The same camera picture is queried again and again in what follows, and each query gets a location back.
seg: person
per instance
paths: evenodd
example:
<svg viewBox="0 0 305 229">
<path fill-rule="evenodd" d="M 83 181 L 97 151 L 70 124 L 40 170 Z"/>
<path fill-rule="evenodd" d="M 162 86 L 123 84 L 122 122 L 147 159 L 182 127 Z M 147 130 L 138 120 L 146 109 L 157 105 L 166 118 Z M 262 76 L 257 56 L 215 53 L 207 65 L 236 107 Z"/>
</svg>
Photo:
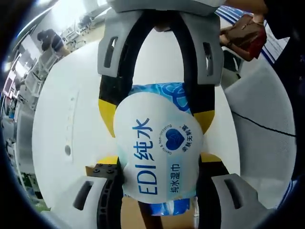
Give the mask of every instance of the person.
<svg viewBox="0 0 305 229">
<path fill-rule="evenodd" d="M 221 29 L 219 39 L 222 46 L 228 47 L 246 61 L 258 58 L 267 41 L 264 16 L 245 14 L 233 26 Z M 224 52 L 224 65 L 230 55 Z"/>
<path fill-rule="evenodd" d="M 61 37 L 53 29 L 39 32 L 37 34 L 37 40 L 42 43 L 41 49 L 43 51 L 51 47 L 59 56 L 67 56 L 70 54 L 70 51 L 64 46 Z"/>
</svg>

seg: human hand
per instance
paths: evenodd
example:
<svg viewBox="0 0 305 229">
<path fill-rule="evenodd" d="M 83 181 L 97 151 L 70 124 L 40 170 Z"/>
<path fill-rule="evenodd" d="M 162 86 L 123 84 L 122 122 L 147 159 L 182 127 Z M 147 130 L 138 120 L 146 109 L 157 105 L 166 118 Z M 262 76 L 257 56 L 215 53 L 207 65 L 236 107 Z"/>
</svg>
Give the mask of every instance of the human hand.
<svg viewBox="0 0 305 229">
<path fill-rule="evenodd" d="M 219 36 L 219 39 L 220 39 L 220 44 L 223 46 L 227 46 L 230 42 L 225 35 Z"/>
</svg>

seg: office desk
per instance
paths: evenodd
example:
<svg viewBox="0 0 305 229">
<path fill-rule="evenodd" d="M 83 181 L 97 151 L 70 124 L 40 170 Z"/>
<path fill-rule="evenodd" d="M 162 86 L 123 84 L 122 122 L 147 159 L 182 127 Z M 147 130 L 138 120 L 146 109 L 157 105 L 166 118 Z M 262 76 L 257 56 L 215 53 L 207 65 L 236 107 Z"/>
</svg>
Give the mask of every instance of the office desk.
<svg viewBox="0 0 305 229">
<path fill-rule="evenodd" d="M 182 56 L 173 39 L 171 32 L 151 32 L 139 53 L 134 84 L 183 80 Z M 53 207 L 61 192 L 86 174 L 85 166 L 117 152 L 98 107 L 98 43 L 87 44 L 57 62 L 38 100 L 32 132 L 33 162 L 48 207 Z M 215 110 L 203 149 L 218 155 L 230 173 L 239 174 L 235 126 L 221 87 L 215 89 Z"/>
</svg>

